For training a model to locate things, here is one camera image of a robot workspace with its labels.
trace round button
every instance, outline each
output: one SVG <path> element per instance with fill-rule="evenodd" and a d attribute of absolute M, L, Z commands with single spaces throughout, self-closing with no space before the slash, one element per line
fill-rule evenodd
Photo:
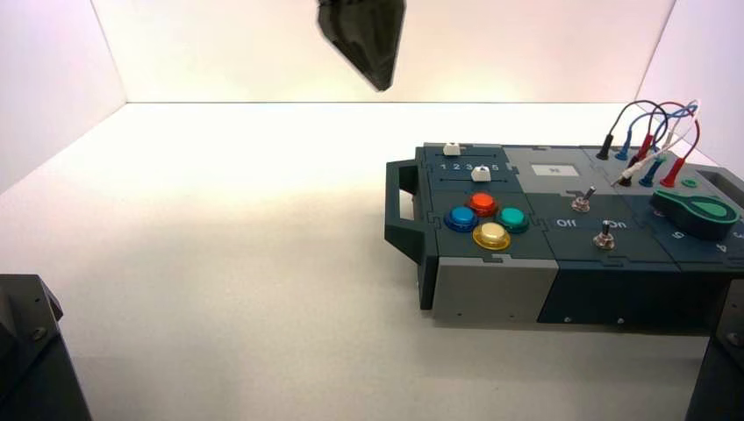
<path fill-rule="evenodd" d="M 508 232 L 525 232 L 529 226 L 525 213 L 517 208 L 503 208 L 498 220 Z"/>
<path fill-rule="evenodd" d="M 496 200 L 487 193 L 475 193 L 468 200 L 468 207 L 479 217 L 490 217 L 496 213 Z"/>
<path fill-rule="evenodd" d="M 512 242 L 512 238 L 504 227 L 495 222 L 477 226 L 473 231 L 473 240 L 479 246 L 489 250 L 504 250 Z"/>
<path fill-rule="evenodd" d="M 457 232 L 471 232 L 478 224 L 478 217 L 472 209 L 457 206 L 444 217 L 444 224 Z"/>

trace on label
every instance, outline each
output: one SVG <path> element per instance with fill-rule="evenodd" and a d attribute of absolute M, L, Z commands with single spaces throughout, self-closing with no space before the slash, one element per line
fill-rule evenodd
<path fill-rule="evenodd" d="M 610 223 L 610 228 L 627 228 L 626 223 L 625 222 L 622 222 L 622 221 L 615 222 L 615 221 L 608 220 L 607 222 Z"/>
<path fill-rule="evenodd" d="M 568 228 L 570 226 L 576 226 L 576 220 L 575 219 L 558 219 L 555 221 L 558 226 L 562 226 L 564 228 Z"/>

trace blue button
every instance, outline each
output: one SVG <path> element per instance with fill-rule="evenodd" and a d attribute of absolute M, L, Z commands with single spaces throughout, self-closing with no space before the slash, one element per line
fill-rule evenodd
<path fill-rule="evenodd" d="M 471 232 L 478 225 L 478 217 L 472 209 L 458 206 L 444 217 L 444 224 L 457 232 Z"/>

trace white cable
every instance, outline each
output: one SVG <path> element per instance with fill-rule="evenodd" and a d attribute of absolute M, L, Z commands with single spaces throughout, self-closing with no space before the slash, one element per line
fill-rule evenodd
<path fill-rule="evenodd" d="M 687 103 L 687 106 L 685 106 L 684 108 L 687 108 L 687 109 L 689 109 L 691 105 L 699 105 L 699 104 L 700 104 L 700 102 L 699 102 L 699 101 L 698 101 L 697 99 L 693 99 L 692 101 L 688 102 L 688 103 Z M 695 114 L 697 114 L 697 112 L 698 112 L 698 109 L 697 109 L 697 108 L 696 108 L 696 109 L 695 109 L 694 111 L 691 111 L 691 112 L 690 112 L 690 113 L 692 114 L 692 117 L 693 117 L 693 118 L 696 118 L 696 117 L 695 117 Z M 669 132 L 667 133 L 667 139 L 666 139 L 666 140 L 664 141 L 664 145 L 662 146 L 662 149 L 663 149 L 664 147 L 667 147 L 667 146 L 669 145 L 669 143 L 671 143 L 671 141 L 672 141 L 672 137 L 674 137 L 674 133 L 676 132 L 676 127 L 677 127 L 677 126 L 678 126 L 678 125 L 679 125 L 679 124 L 680 124 L 681 122 L 682 122 L 682 118 L 678 118 L 678 119 L 676 120 L 675 124 L 674 124 L 674 125 L 672 126 L 672 129 L 671 129 L 671 130 L 670 130 L 670 131 L 669 131 Z"/>
<path fill-rule="evenodd" d="M 657 152 L 657 153 L 652 153 L 652 154 L 650 154 L 649 156 L 647 156 L 646 158 L 644 158 L 644 159 L 642 159 L 642 160 L 640 160 L 640 161 L 636 162 L 635 164 L 633 164 L 633 165 L 632 165 L 632 166 L 631 166 L 630 168 L 626 168 L 626 170 L 625 170 L 625 171 L 623 171 L 623 172 L 622 172 L 622 173 L 620 174 L 620 178 L 619 178 L 619 179 L 617 179 L 617 180 L 615 180 L 615 182 L 613 182 L 613 183 L 612 183 L 612 185 L 613 185 L 613 186 L 614 186 L 614 185 L 615 185 L 616 183 L 618 183 L 618 182 L 619 182 L 620 180 L 623 180 L 623 179 L 626 179 L 626 180 L 627 180 L 627 179 L 631 178 L 631 177 L 633 176 L 633 174 L 637 173 L 637 172 L 638 172 L 638 171 L 639 171 L 639 170 L 640 170 L 641 168 L 643 168 L 643 166 L 644 166 L 644 165 L 646 165 L 646 163 L 647 163 L 647 162 L 649 162 L 649 161 L 651 161 L 652 159 L 654 159 L 654 158 L 658 157 L 658 156 L 659 156 L 659 155 L 661 155 L 662 153 L 665 153 L 665 152 L 667 152 L 667 151 L 668 151 L 669 149 L 671 149 L 671 148 L 672 148 L 672 147 L 673 147 L 674 145 L 676 145 L 676 144 L 677 144 L 677 143 L 679 143 L 679 142 L 680 142 L 680 141 L 681 141 L 682 139 L 684 139 L 684 138 L 685 138 L 685 136 L 687 136 L 687 133 L 689 133 L 689 132 L 690 132 L 690 130 L 692 130 L 692 127 L 694 127 L 694 126 L 695 126 L 695 123 L 696 123 L 696 122 L 698 121 L 698 117 L 700 116 L 700 108 L 701 108 L 701 106 L 702 106 L 702 104 L 700 103 L 700 100 L 699 100 L 699 99 L 695 99 L 695 100 L 693 100 L 693 101 L 690 101 L 690 104 L 692 104 L 692 103 L 696 103 L 696 104 L 697 104 L 697 109 L 696 109 L 695 111 L 693 111 L 693 112 L 692 112 L 692 123 L 690 124 L 690 127 L 688 127 L 686 131 L 684 131 L 684 134 L 683 134 L 682 136 L 679 136 L 679 137 L 678 137 L 678 138 L 677 138 L 677 139 L 676 139 L 676 140 L 675 140 L 674 142 L 671 142 L 671 143 L 670 143 L 670 144 L 668 144 L 668 145 L 667 145 L 667 143 L 668 143 L 668 142 L 664 142 L 664 147 L 662 147 L 662 148 L 661 148 L 661 149 L 659 150 L 659 152 Z M 672 128 L 672 134 L 674 133 L 674 130 L 675 130 L 675 129 L 676 129 L 676 124 L 675 124 L 675 125 L 674 125 L 674 127 Z"/>

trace teal button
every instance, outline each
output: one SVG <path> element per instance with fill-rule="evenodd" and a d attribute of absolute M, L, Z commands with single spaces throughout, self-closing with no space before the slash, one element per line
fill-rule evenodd
<path fill-rule="evenodd" d="M 524 232 L 528 226 L 525 213 L 517 208 L 503 208 L 498 219 L 508 232 Z"/>

